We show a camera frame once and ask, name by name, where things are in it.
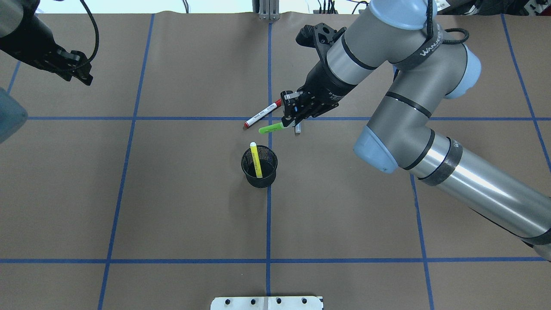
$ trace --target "black cup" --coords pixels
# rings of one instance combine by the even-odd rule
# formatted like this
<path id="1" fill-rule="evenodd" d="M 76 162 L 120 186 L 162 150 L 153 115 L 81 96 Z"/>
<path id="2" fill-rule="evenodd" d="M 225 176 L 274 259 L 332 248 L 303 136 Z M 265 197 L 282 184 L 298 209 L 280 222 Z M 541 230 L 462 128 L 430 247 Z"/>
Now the black cup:
<path id="1" fill-rule="evenodd" d="M 276 154 L 264 145 L 257 145 L 258 159 L 262 168 L 262 177 L 256 177 L 255 164 L 252 161 L 251 149 L 247 149 L 243 157 L 241 157 L 241 169 L 247 177 L 249 184 L 256 188 L 266 188 L 276 179 L 277 156 Z"/>

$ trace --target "green marker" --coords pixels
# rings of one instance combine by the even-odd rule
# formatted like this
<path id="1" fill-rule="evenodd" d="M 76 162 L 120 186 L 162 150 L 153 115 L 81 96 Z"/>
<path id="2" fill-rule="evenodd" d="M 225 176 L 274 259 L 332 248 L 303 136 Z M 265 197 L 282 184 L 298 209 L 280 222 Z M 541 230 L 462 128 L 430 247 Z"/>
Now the green marker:
<path id="1" fill-rule="evenodd" d="M 285 129 L 285 128 L 287 128 L 287 127 L 283 126 L 282 122 L 279 122 L 277 124 L 262 127 L 260 129 L 258 129 L 258 132 L 264 135 L 265 133 L 269 133 L 269 132 L 272 132 L 272 131 L 278 131 L 278 130 Z"/>

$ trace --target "red marker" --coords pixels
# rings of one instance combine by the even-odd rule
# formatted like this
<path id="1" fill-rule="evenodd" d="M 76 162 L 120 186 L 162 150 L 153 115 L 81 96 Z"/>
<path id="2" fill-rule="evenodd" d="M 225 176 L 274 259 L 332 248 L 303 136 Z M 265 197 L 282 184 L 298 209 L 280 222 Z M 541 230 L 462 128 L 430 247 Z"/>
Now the red marker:
<path id="1" fill-rule="evenodd" d="M 263 118 L 264 116 L 266 116 L 268 113 L 270 113 L 271 111 L 279 108 L 281 106 L 281 99 L 278 99 L 276 102 L 272 103 L 271 105 L 269 105 L 267 108 L 265 108 L 264 110 L 260 111 L 257 115 L 251 117 L 251 119 L 249 119 L 248 121 L 245 122 L 245 128 L 249 128 L 252 124 L 256 123 L 259 119 Z"/>

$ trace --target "light blue cap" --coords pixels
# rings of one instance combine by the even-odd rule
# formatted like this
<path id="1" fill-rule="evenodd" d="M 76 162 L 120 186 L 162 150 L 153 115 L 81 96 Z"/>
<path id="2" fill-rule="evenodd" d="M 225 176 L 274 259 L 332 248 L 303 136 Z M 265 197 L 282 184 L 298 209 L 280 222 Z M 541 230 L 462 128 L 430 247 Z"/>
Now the light blue cap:
<path id="1" fill-rule="evenodd" d="M 398 168 L 398 163 L 392 154 L 367 126 L 364 127 L 364 131 L 354 145 L 354 153 L 384 173 L 393 173 Z"/>
<path id="2" fill-rule="evenodd" d="M 426 7 L 429 0 L 371 0 L 369 9 L 382 22 L 405 30 L 419 30 L 425 27 Z M 433 18 L 437 14 L 434 0 Z"/>
<path id="3" fill-rule="evenodd" d="M 467 45 L 463 46 L 467 51 L 467 67 L 457 87 L 452 90 L 451 93 L 444 96 L 446 99 L 455 99 L 463 96 L 465 92 L 467 92 L 467 89 L 473 87 L 477 83 L 480 72 L 482 71 L 482 65 L 478 57 L 469 50 Z"/>

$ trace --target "blue grid line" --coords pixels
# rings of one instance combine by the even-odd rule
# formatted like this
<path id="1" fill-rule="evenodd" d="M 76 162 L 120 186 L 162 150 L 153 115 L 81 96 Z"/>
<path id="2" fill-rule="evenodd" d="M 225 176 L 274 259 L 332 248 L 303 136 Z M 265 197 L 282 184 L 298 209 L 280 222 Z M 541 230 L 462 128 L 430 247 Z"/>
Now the blue grid line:
<path id="1" fill-rule="evenodd" d="M 417 188 L 415 187 L 415 177 L 413 176 L 413 174 L 409 175 L 409 179 L 412 183 L 413 197 L 415 201 L 415 213 L 417 214 L 417 229 L 419 230 L 421 255 L 423 256 L 423 268 L 425 269 L 426 291 L 429 297 L 430 310 L 434 310 L 433 289 L 430 284 L 429 263 L 426 258 L 426 249 L 425 249 L 425 237 L 423 235 L 423 225 L 421 223 L 421 212 L 419 211 L 419 199 L 417 198 Z"/>
<path id="2" fill-rule="evenodd" d="M 8 95 L 12 91 L 13 83 L 15 83 L 15 77 L 17 76 L 17 72 L 19 72 L 19 66 L 21 66 L 21 61 L 17 62 L 17 65 L 15 65 L 15 69 L 13 70 L 12 79 L 9 81 L 8 90 L 6 90 Z"/>
<path id="3" fill-rule="evenodd" d="M 518 80 L 520 81 L 520 85 L 522 87 L 522 91 L 524 92 L 524 97 L 526 98 L 526 103 L 528 104 L 528 108 L 530 110 L 530 115 L 532 115 L 532 120 L 534 122 L 534 127 L 536 128 L 536 132 L 538 133 L 539 143 L 542 145 L 543 154 L 545 156 L 545 161 L 547 162 L 547 168 L 549 169 L 549 172 L 551 172 L 551 161 L 549 160 L 549 154 L 547 153 L 547 148 L 545 147 L 545 142 L 543 142 L 542 133 L 539 130 L 538 121 L 536 120 L 536 115 L 534 113 L 534 109 L 532 108 L 532 103 L 530 102 L 530 98 L 528 96 L 528 91 L 526 90 L 526 86 L 524 84 L 524 79 L 522 79 L 522 74 L 520 73 L 520 69 L 518 67 L 518 63 L 516 61 L 515 52 L 513 50 L 513 45 L 511 43 L 511 37 L 509 36 L 509 31 L 507 29 L 507 22 L 505 21 L 505 15 L 501 14 L 501 23 L 503 24 L 503 30 L 505 31 L 505 37 L 507 38 L 507 43 L 509 44 L 509 51 L 511 52 L 511 58 L 513 60 L 513 64 L 515 65 L 515 70 L 518 75 Z"/>
<path id="4" fill-rule="evenodd" d="M 103 281 L 101 283 L 101 291 L 100 291 L 100 298 L 98 302 L 98 310 L 101 310 L 103 308 L 103 301 L 105 297 L 105 289 L 107 287 L 107 278 L 109 276 L 109 267 L 110 267 L 110 261 L 111 256 L 113 254 L 113 244 L 115 242 L 115 233 L 117 231 L 117 223 L 118 223 L 118 214 L 121 209 L 121 202 L 122 202 L 122 193 L 125 188 L 125 181 L 126 181 L 126 171 L 128 169 L 128 160 L 130 158 L 130 151 L 132 149 L 132 139 L 134 137 L 134 128 L 136 127 L 136 118 L 138 115 L 138 107 L 139 107 L 139 100 L 142 93 L 142 84 L 143 79 L 145 75 L 145 66 L 147 64 L 147 56 L 149 52 L 149 44 L 151 42 L 151 34 L 153 32 L 153 22 L 155 20 L 155 14 L 151 14 L 151 20 L 149 22 L 149 32 L 147 35 L 147 43 L 145 44 L 145 52 L 143 56 L 143 63 L 142 63 L 142 72 L 140 74 L 139 78 L 139 84 L 138 84 L 138 93 L 136 94 L 136 103 L 134 105 L 134 113 L 132 115 L 132 125 L 130 127 L 130 133 L 128 135 L 128 145 L 126 147 L 126 155 L 125 155 L 125 163 L 122 168 L 122 177 L 121 177 L 121 184 L 118 190 L 118 197 L 117 197 L 117 205 L 115 208 L 115 216 L 113 218 L 113 227 L 111 230 L 111 237 L 109 240 L 109 249 L 107 251 L 107 262 L 105 263 L 105 271 L 104 271 L 104 277 Z"/>
<path id="5" fill-rule="evenodd" d="M 136 116 L 136 120 L 198 120 L 198 121 L 246 121 L 247 116 Z M 133 120 L 133 116 L 29 116 L 29 120 Z M 278 117 L 270 113 L 263 120 L 271 122 Z M 312 117 L 305 121 L 369 121 L 370 117 L 326 116 Z M 551 121 L 551 117 L 432 117 L 432 121 Z"/>
<path id="6" fill-rule="evenodd" d="M 272 103 L 272 23 L 268 24 L 268 105 Z M 272 113 L 268 115 L 268 125 L 272 124 Z M 272 148 L 272 133 L 268 133 L 268 148 Z M 266 296 L 271 296 L 272 258 L 272 186 L 268 186 L 266 207 Z"/>
<path id="7" fill-rule="evenodd" d="M 395 263 L 482 263 L 487 261 L 546 261 L 539 256 L 434 257 L 434 258 L 229 258 L 229 259 L 111 259 L 110 264 L 395 264 Z M 0 264 L 106 264 L 107 259 L 2 258 Z"/>

